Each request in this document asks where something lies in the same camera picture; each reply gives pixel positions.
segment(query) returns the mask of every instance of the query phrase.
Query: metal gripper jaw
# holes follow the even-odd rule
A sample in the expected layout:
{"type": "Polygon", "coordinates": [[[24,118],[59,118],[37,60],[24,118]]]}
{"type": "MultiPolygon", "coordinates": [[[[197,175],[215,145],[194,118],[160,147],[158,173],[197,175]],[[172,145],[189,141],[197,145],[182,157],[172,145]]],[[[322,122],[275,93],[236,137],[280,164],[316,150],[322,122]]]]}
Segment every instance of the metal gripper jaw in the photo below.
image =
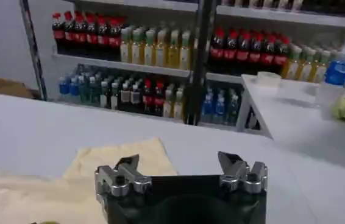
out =
{"type": "Polygon", "coordinates": [[[241,189],[250,194],[267,191],[268,168],[262,162],[255,162],[250,171],[247,162],[238,155],[218,153],[219,162],[224,172],[220,176],[220,185],[229,192],[241,189]]]}

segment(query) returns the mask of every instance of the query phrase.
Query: beige cloth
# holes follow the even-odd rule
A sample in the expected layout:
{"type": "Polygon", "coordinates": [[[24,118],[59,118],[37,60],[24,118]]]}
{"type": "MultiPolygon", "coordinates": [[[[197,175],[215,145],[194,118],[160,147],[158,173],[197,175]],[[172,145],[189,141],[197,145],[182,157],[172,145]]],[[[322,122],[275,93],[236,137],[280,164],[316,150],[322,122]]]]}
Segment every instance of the beige cloth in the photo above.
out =
{"type": "Polygon", "coordinates": [[[100,165],[114,166],[121,157],[134,154],[140,154],[138,170],[142,174],[177,174],[157,138],[80,150],[59,180],[19,177],[0,171],[0,223],[106,223],[95,197],[94,170],[100,165]]]}

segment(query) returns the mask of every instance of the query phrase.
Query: shelf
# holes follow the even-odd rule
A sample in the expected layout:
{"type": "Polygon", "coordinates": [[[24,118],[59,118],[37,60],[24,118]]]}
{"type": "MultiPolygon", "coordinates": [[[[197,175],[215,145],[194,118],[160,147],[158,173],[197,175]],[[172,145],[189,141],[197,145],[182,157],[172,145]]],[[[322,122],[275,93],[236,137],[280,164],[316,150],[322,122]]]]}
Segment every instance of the shelf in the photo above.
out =
{"type": "Polygon", "coordinates": [[[217,73],[212,73],[212,72],[207,73],[207,80],[218,81],[218,82],[227,82],[227,83],[236,83],[236,84],[242,83],[242,79],[240,76],[217,74],[217,73]]]}
{"type": "Polygon", "coordinates": [[[327,16],[319,14],[283,12],[265,9],[249,9],[219,5],[217,14],[240,16],[245,18],[268,19],[292,23],[305,23],[323,26],[345,27],[345,17],[327,16]]]}
{"type": "Polygon", "coordinates": [[[196,3],[163,1],[163,0],[64,0],[68,2],[90,2],[116,5],[129,5],[136,7],[147,7],[152,9],[169,9],[186,12],[195,12],[198,8],[196,3]]]}
{"type": "Polygon", "coordinates": [[[93,58],[77,57],[77,56],[64,55],[64,54],[58,54],[58,53],[53,53],[53,57],[58,60],[68,61],[70,63],[101,66],[101,67],[107,67],[107,68],[116,68],[116,69],[123,69],[123,70],[128,70],[128,71],[147,72],[147,73],[170,75],[170,76],[182,77],[182,78],[187,78],[190,75],[190,71],[187,71],[187,70],[163,68],[163,67],[157,67],[157,66],[137,65],[137,64],[123,63],[123,62],[117,62],[117,61],[107,61],[107,60],[100,60],[100,59],[93,59],[93,58]]]}

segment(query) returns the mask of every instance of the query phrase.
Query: white countertop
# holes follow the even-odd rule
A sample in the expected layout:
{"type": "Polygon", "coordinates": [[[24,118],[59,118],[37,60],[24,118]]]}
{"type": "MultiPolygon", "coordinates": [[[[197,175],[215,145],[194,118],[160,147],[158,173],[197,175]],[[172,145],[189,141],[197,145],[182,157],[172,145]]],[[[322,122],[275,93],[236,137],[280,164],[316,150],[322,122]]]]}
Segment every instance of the white countertop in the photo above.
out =
{"type": "Polygon", "coordinates": [[[344,223],[345,167],[269,138],[0,95],[0,168],[59,177],[82,147],[158,136],[182,175],[220,174],[216,152],[269,167],[267,223],[344,223]]]}
{"type": "Polygon", "coordinates": [[[312,107],[317,84],[282,80],[274,89],[256,85],[252,75],[242,78],[265,132],[294,153],[293,172],[318,223],[344,223],[345,122],[312,107]]]}

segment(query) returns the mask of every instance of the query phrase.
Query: cardboard box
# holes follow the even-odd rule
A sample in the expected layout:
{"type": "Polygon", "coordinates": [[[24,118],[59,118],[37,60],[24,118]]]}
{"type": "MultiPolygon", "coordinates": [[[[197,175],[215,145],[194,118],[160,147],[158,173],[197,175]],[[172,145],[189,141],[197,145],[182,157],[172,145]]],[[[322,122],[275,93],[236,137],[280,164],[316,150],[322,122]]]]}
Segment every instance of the cardboard box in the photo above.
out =
{"type": "Polygon", "coordinates": [[[0,79],[0,94],[33,99],[32,93],[23,83],[0,79]]]}

